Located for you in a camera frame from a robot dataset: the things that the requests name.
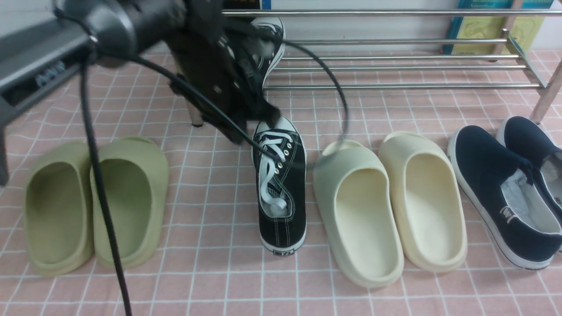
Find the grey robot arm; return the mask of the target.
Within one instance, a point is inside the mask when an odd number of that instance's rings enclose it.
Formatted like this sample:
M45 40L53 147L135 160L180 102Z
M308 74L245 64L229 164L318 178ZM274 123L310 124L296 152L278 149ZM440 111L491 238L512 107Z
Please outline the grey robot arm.
M245 76L233 32L255 28L222 14L220 0L66 0L55 17L1 38L1 130L91 64L140 63L159 42L170 48L174 93L191 105L194 126L215 126L231 142L250 121L275 126L281 113Z

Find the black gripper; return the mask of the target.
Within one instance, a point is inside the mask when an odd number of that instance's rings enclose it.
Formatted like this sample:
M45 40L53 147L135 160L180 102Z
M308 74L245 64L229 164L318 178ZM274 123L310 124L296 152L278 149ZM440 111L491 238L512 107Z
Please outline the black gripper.
M223 5L218 0L189 0L187 28L166 39L177 68L177 76L191 84L213 102L222 115L176 83L170 88L185 96L196 108L195 126L208 123L235 144L243 142L241 129L247 132L250 121L264 122L274 128L281 118L279 108L251 88L239 72L228 50Z

